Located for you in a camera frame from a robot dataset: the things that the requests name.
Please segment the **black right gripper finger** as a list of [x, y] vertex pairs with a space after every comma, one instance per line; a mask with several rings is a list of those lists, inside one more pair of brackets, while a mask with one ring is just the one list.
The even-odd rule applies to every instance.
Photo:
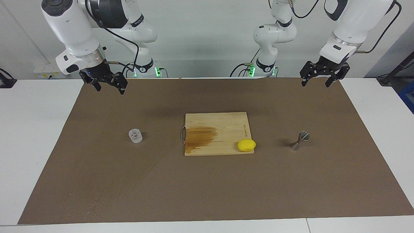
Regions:
[[85, 84], [90, 84], [98, 92], [101, 91], [101, 89], [102, 89], [102, 86], [99, 84], [99, 82], [96, 79], [86, 79]]
[[124, 95], [127, 87], [127, 80], [123, 74], [111, 74], [110, 85], [117, 88], [121, 95]]

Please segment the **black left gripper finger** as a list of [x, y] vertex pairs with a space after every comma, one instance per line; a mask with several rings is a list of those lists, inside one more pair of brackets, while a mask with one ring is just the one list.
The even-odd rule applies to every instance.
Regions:
[[302, 86], [305, 87], [308, 81], [312, 78], [315, 78], [319, 75], [318, 64], [308, 61], [305, 63], [303, 68], [300, 71], [300, 76], [302, 79]]
[[349, 65], [343, 65], [337, 73], [335, 72], [330, 72], [330, 76], [327, 79], [327, 81], [325, 82], [325, 86], [327, 88], [329, 88], [331, 86], [331, 84], [333, 84], [333, 82], [338, 81], [338, 80], [342, 80], [346, 74], [348, 73], [348, 71], [350, 70], [350, 66]]

